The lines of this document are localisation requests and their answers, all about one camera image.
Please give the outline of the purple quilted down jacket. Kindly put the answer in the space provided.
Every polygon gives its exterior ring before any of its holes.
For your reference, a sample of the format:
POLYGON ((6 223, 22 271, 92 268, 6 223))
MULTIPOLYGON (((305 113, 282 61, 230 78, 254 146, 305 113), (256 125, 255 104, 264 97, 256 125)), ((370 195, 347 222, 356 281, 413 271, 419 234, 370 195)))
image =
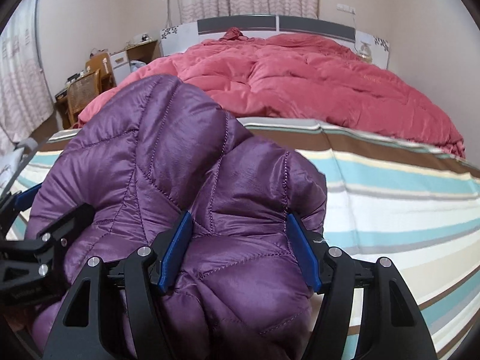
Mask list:
POLYGON ((94 221, 64 259, 73 281, 88 258, 126 258, 188 211, 193 238, 163 299, 183 345, 198 359, 299 359, 312 293, 286 219, 296 213, 320 233, 326 201, 326 178, 306 158, 250 133, 200 88, 158 75, 120 90, 68 143, 25 236, 91 205, 94 221))

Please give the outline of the side patterned curtain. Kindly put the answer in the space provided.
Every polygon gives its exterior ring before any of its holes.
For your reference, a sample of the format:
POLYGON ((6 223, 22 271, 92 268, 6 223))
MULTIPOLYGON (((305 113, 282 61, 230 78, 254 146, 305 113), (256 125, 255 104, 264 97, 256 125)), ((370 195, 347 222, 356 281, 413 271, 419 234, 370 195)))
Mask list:
POLYGON ((22 0, 1 33, 1 154, 54 112, 38 51, 38 0, 22 0))

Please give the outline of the striped bed sheet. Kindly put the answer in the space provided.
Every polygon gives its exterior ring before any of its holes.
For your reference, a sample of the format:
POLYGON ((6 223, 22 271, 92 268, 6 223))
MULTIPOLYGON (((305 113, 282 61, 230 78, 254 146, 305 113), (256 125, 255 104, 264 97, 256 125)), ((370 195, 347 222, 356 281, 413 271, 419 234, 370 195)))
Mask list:
MULTIPOLYGON (((34 155, 12 191, 42 184, 83 127, 34 155)), ((267 118, 248 131, 298 152, 326 180, 318 233, 341 257, 328 292, 307 286, 298 359, 455 358, 479 324, 479 170, 431 145, 326 122, 267 118)), ((88 258, 60 300, 32 306, 44 359, 91 359, 94 346, 102 359, 199 359, 165 309, 175 286, 161 293, 150 281, 152 243, 88 258)))

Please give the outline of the wooden chair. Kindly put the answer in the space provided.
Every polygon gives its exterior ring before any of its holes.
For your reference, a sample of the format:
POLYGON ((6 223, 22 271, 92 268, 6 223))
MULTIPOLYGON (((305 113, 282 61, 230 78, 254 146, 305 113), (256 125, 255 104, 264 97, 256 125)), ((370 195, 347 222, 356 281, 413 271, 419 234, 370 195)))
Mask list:
POLYGON ((98 53, 85 63, 85 74, 76 79, 67 89, 68 118, 71 125, 78 121, 79 114, 101 93, 113 88, 110 55, 98 53))

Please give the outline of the red quilted comforter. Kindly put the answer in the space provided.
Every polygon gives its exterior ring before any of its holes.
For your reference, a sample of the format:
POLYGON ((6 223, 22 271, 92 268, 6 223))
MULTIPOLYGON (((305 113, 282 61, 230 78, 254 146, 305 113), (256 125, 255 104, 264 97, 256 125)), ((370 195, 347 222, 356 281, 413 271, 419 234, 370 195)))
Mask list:
POLYGON ((263 39, 230 28, 219 40, 202 41, 129 74, 91 101, 78 124, 90 121, 125 86, 163 74, 199 87, 238 117, 318 119, 465 157, 464 138, 425 94, 336 41, 305 33, 263 39))

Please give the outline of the wooden bedside desk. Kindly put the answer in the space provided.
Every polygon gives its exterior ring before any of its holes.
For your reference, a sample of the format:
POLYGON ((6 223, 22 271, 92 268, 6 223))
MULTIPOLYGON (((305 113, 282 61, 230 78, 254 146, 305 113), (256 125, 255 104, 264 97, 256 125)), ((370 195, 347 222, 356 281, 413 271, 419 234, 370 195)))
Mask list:
POLYGON ((118 86, 139 62, 148 64, 160 58, 160 44, 158 41, 144 41, 134 46, 127 46, 123 50, 110 54, 115 84, 118 86))

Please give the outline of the small bedside lamp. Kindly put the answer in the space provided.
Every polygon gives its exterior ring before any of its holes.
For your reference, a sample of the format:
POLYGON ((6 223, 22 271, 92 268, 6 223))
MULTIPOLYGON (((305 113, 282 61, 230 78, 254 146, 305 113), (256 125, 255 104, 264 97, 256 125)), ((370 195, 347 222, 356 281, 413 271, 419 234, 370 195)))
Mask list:
POLYGON ((365 41, 360 41, 359 46, 356 48, 356 54, 366 63, 373 62, 372 51, 369 44, 365 41))

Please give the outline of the white grey bed headboard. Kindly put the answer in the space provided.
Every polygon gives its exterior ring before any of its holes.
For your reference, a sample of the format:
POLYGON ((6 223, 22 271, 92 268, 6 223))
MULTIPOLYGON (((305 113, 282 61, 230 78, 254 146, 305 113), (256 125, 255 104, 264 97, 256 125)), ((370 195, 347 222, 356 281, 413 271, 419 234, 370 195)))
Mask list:
POLYGON ((386 69, 390 56, 388 41, 353 27, 321 19, 297 16, 242 15, 199 19, 160 32, 162 55, 173 55, 207 39, 218 40, 232 27, 249 38, 270 38, 281 33, 306 33, 332 39, 356 53, 360 41, 369 44, 375 66, 386 69))

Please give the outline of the wall power outlet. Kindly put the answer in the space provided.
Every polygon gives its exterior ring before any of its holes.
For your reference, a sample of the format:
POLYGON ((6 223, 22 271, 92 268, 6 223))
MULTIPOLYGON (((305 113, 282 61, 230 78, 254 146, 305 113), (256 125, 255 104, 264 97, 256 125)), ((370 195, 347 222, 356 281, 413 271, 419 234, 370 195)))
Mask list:
POLYGON ((350 7, 349 5, 341 4, 341 3, 337 4, 337 10, 350 13, 352 15, 356 13, 356 9, 354 7, 350 7))

